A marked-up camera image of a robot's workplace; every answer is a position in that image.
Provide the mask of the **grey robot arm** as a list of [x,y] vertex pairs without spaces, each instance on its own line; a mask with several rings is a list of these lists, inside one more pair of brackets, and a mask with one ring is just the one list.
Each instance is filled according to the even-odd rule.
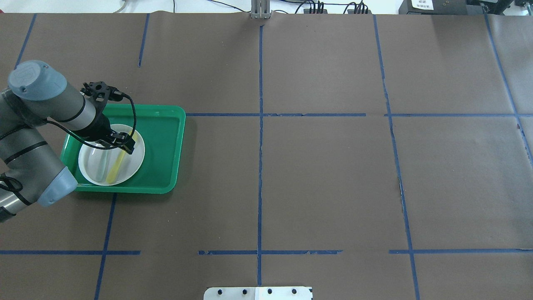
[[0,101],[0,218],[4,223],[34,203],[47,207],[73,192],[78,182],[38,127],[55,125],[78,142],[99,150],[134,152],[133,131],[117,132],[104,114],[108,101],[132,98],[103,81],[73,87],[40,60],[10,72]]

